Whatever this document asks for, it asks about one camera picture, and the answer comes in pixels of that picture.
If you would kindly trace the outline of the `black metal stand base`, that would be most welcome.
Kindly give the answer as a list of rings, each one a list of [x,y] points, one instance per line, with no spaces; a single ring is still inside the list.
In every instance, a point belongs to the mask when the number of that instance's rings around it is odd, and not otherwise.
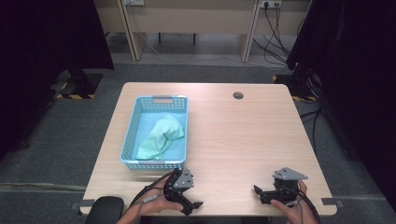
[[[103,75],[97,72],[91,73],[81,70],[73,74],[70,73],[68,70],[64,70],[57,76],[57,78],[55,79],[55,83],[53,84],[53,89],[55,90],[55,97],[57,98],[61,87],[66,82],[73,82],[76,86],[79,87],[92,85],[95,87],[96,92],[102,77]]]
[[[305,102],[319,100],[318,92],[314,90],[308,78],[299,79],[294,75],[276,74],[273,76],[273,81],[275,84],[285,85],[295,100]]]

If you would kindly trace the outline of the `grey table corner bracket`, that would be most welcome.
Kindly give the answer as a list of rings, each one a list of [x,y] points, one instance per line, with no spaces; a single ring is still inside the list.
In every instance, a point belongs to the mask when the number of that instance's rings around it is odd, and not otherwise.
[[[75,211],[79,216],[84,215],[83,209],[91,207],[94,204],[94,199],[81,200],[79,202],[71,203],[70,210]]]
[[[344,207],[344,203],[342,200],[334,198],[322,198],[321,201],[324,205],[335,205],[337,208]]]

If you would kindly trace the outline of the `light green cloth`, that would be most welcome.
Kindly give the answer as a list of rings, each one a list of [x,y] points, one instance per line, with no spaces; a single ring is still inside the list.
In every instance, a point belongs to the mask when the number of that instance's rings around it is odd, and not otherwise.
[[[156,121],[148,136],[140,143],[136,158],[140,161],[159,160],[174,140],[185,136],[177,118],[167,114]]]

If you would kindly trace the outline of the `black curtain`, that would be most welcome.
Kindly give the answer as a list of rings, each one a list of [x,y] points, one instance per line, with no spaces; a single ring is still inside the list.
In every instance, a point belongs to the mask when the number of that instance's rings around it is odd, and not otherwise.
[[[311,0],[287,65],[396,211],[396,0]]]
[[[113,67],[93,0],[0,0],[0,160],[28,137],[63,71]]]

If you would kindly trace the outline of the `white wall socket with plugs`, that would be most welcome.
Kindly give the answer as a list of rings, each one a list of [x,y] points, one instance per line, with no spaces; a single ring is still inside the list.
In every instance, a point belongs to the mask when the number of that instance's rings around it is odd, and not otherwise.
[[[261,0],[260,8],[277,9],[282,5],[282,0]]]

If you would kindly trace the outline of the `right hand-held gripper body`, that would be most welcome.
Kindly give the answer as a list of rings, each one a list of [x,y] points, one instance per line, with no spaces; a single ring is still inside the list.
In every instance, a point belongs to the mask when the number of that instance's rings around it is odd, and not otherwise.
[[[298,181],[307,179],[308,176],[289,167],[283,167],[273,173],[273,178],[278,192],[276,199],[282,203],[290,203],[295,200],[300,191]]]

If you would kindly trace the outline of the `person's left hand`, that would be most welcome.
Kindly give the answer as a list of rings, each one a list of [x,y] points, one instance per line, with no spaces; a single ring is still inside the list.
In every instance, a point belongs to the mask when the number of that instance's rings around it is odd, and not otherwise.
[[[167,201],[163,196],[163,186],[165,180],[150,184],[147,189],[136,199],[137,212],[141,215],[151,215],[160,213],[162,210],[181,211],[183,206],[180,203]]]

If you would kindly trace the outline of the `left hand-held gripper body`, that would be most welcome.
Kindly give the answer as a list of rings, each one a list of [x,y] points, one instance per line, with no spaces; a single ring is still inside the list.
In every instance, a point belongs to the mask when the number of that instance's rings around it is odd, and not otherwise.
[[[191,202],[183,195],[183,193],[193,187],[192,174],[189,169],[176,169],[163,186],[163,194],[167,201],[180,203],[183,205],[191,205]]]

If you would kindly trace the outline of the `black chair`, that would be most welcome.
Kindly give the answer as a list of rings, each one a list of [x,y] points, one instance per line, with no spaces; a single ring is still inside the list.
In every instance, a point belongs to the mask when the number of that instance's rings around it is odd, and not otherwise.
[[[104,196],[96,200],[85,224],[116,224],[123,211],[124,201],[116,196]]]

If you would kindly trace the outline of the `person's right hand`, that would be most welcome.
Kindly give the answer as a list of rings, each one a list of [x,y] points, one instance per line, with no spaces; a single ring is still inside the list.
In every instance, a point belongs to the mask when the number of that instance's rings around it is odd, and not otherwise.
[[[287,217],[286,224],[319,224],[312,209],[303,197],[298,195],[296,201],[297,204],[293,207],[286,206],[277,200],[272,200],[271,205]]]

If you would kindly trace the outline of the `yellow black hazard tape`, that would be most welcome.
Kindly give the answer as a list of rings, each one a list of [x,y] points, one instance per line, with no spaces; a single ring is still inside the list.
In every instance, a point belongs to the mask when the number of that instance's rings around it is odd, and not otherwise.
[[[317,100],[317,96],[312,92],[309,86],[302,82],[293,81],[291,75],[275,75],[273,76],[275,84],[285,85],[290,92],[293,100],[312,103]]]
[[[58,99],[92,99],[94,97],[95,87],[92,85],[79,87],[73,82],[66,82],[61,87]]]

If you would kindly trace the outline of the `light blue plastic basket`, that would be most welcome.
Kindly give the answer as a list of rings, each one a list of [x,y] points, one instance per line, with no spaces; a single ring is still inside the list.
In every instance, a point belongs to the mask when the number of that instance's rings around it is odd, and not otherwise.
[[[140,143],[149,135],[157,120],[171,115],[182,124],[185,136],[174,140],[159,160],[136,158]],[[183,95],[140,95],[124,137],[120,161],[130,170],[168,170],[182,168],[187,157],[189,98]]]

